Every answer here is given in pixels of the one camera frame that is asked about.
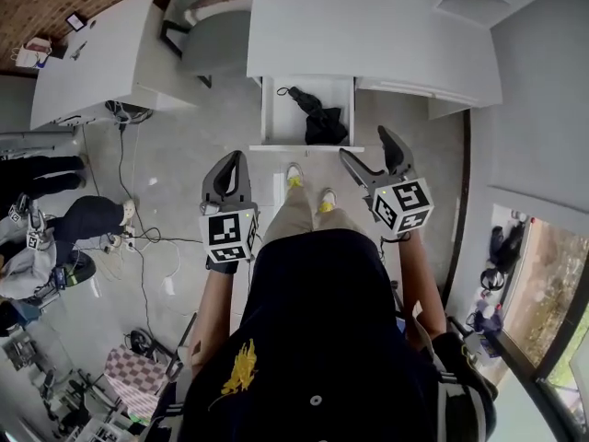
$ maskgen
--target hand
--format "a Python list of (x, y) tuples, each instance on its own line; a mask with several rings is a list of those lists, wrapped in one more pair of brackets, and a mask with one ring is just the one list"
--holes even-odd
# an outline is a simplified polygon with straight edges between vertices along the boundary
[(206, 270), (215, 270), (219, 273), (234, 275), (237, 272), (239, 261), (214, 263), (210, 257), (206, 258)]

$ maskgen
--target white cube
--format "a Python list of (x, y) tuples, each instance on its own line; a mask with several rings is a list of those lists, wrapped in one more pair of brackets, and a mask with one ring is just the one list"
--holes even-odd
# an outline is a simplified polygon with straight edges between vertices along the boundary
[(425, 179), (407, 180), (375, 191), (372, 211), (394, 234), (425, 225), (433, 210)]
[(201, 216), (201, 237), (206, 253), (215, 263), (250, 260), (258, 214), (255, 209)]

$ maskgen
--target white desk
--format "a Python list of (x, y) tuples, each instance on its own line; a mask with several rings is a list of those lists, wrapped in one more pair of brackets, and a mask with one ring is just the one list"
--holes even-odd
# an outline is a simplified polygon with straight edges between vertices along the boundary
[(66, 37), (64, 58), (50, 57), (39, 72), (30, 129), (109, 99), (153, 110), (196, 104), (200, 82), (179, 72), (178, 57), (159, 40), (163, 12), (153, 1), (123, 0)]

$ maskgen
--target picture frame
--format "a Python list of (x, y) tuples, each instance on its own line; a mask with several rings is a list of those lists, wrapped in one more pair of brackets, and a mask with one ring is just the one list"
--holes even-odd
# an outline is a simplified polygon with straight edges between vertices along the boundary
[(65, 19), (65, 22), (72, 27), (75, 32), (86, 27), (87, 20), (81, 17), (77, 12), (72, 13)]

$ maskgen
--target checkered cloth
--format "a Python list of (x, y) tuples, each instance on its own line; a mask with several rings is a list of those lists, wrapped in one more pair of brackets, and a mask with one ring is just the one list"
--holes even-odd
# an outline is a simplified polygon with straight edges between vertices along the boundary
[(166, 367), (124, 345), (112, 349), (104, 375), (129, 408), (129, 412), (149, 421), (156, 410), (156, 393), (166, 383)]

